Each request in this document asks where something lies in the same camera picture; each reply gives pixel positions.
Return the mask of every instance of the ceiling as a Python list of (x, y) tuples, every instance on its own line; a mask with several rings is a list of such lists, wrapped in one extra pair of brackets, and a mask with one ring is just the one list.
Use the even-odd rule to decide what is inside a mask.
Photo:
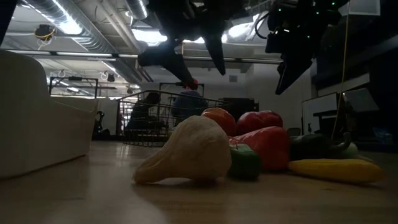
[[(106, 40), (115, 48), (117, 53), (137, 54), (136, 49), (130, 48), (121, 38), (115, 28), (108, 22), (103, 11), (98, 9), (96, 0), (73, 0), (84, 15), (94, 24), (101, 32)], [(130, 23), (124, 0), (110, 0), (112, 7), (118, 11), (119, 15), (124, 19), (125, 26)], [(58, 52), (87, 52), (85, 48), (77, 44), (72, 38), (67, 37), (60, 30), (57, 30), (55, 37), (48, 45), (42, 45), (34, 35), (33, 31), (38, 28), (39, 24), (53, 25), (43, 15), (29, 7), (16, 7), (11, 23), (7, 30), (2, 43), (2, 49), (18, 49), (18, 50), (46, 50)], [(267, 34), (266, 26), (262, 26), (260, 32)], [(224, 56), (234, 58), (279, 58), (277, 54), (265, 54), (265, 40), (262, 40), (252, 34), (249, 40), (235, 40), (228, 37), (228, 43), (223, 44)], [(190, 56), (209, 56), (204, 44), (186, 43), (183, 47), (183, 54)], [(36, 57), (47, 72), (47, 76), (62, 74), (75, 75), (87, 78), (99, 78), (100, 86), (112, 86), (113, 90), (101, 90), (101, 95), (123, 96), (127, 94), (129, 84), (124, 78), (115, 75), (115, 82), (109, 83), (101, 78), (106, 78), (104, 72), (112, 71), (100, 60), (87, 60), (80, 58), (52, 58), (52, 57)], [(130, 58), (128, 64), (134, 68), (135, 60)], [(243, 85), (244, 74), (250, 68), (251, 64), (247, 63), (226, 63), (227, 73), (221, 76), (215, 69), (212, 62), (189, 61), (186, 62), (192, 76), (201, 83), (208, 85)], [(144, 68), (154, 82), (177, 82), (178, 80), (168, 71), (160, 67)], [(238, 76), (238, 81), (231, 83), (229, 76)]]

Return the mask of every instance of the cable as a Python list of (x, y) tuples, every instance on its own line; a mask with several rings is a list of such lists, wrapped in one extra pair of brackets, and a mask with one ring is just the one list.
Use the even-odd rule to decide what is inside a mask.
[(47, 40), (47, 37), (50, 37), (51, 35), (54, 34), (56, 28), (54, 28), (54, 29), (51, 31), (51, 33), (49, 33), (49, 34), (47, 34), (47, 35), (44, 35), (44, 36), (36, 35), (36, 30), (37, 30), (37, 29), (35, 29), (35, 30), (33, 31), (33, 33), (34, 33), (34, 35), (35, 35), (37, 38), (40, 38), (40, 39), (41, 39), (41, 38), (46, 38), (46, 40)]
[[(351, 9), (351, 1), (348, 1), (348, 12)], [(349, 13), (347, 14), (347, 18), (346, 18), (346, 36), (345, 36), (345, 43), (344, 43), (344, 55), (343, 55), (343, 74), (341, 77), (341, 90), (340, 90), (340, 96), (338, 98), (338, 104), (337, 104), (337, 115), (336, 115), (336, 119), (335, 119), (335, 125), (333, 126), (333, 131), (331, 133), (331, 140), (333, 140), (333, 138), (335, 137), (335, 131), (336, 131), (336, 126), (337, 126), (337, 119), (338, 119), (338, 115), (340, 113), (340, 103), (341, 103), (341, 99), (343, 96), (343, 87), (344, 87), (344, 77), (346, 75), (346, 56), (347, 56), (347, 42), (348, 42), (348, 18), (349, 18)]]
[(257, 22), (254, 23), (254, 31), (256, 31), (257, 36), (260, 37), (260, 38), (262, 38), (262, 39), (267, 39), (267, 37), (264, 37), (263, 35), (261, 35), (261, 34), (259, 33), (259, 29), (258, 29), (257, 26), (259, 25), (260, 21), (262, 21), (262, 20), (264, 20), (264, 19), (267, 19), (268, 15), (269, 15), (269, 12), (268, 12), (265, 16), (263, 16), (263, 17), (261, 17), (259, 20), (257, 20)]

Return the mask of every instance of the yellow cable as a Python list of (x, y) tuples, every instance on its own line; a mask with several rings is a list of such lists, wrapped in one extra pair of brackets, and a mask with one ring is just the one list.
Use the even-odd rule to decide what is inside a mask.
[(335, 119), (335, 125), (333, 126), (333, 132), (331, 133), (331, 140), (335, 137), (335, 131), (336, 131), (336, 125), (337, 125), (337, 120), (338, 120), (338, 115), (340, 113), (340, 103), (341, 99), (343, 96), (343, 87), (344, 87), (344, 77), (346, 75), (346, 54), (347, 54), (347, 42), (348, 42), (348, 18), (349, 18), (349, 10), (351, 9), (351, 1), (348, 1), (348, 13), (347, 13), (347, 18), (346, 18), (346, 37), (345, 37), (345, 44), (344, 44), (344, 56), (343, 56), (343, 74), (341, 77), (341, 91), (340, 91), (340, 96), (338, 98), (338, 104), (337, 104), (337, 114), (336, 114), (336, 119)]
[(50, 34), (47, 34), (47, 35), (44, 35), (44, 36), (39, 36), (39, 35), (36, 35), (36, 30), (37, 30), (37, 29), (35, 29), (35, 31), (34, 31), (33, 33), (35, 34), (35, 36), (36, 36), (37, 38), (46, 38), (46, 37), (50, 37), (50, 36), (53, 35), (54, 32), (55, 32), (55, 29), (53, 29), (53, 30), (51, 31)]

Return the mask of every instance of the white squash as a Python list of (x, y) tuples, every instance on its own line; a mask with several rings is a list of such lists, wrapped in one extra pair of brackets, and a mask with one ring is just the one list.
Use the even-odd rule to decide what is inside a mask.
[(231, 166), (228, 137), (210, 118), (191, 116), (174, 130), (164, 147), (136, 170), (138, 184), (171, 177), (208, 180), (224, 177)]

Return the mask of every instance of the yellow squash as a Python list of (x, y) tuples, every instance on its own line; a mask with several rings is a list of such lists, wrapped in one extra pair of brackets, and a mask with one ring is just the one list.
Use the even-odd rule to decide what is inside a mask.
[(300, 175), (354, 184), (377, 182), (384, 177), (380, 167), (361, 159), (303, 159), (289, 162), (289, 169)]

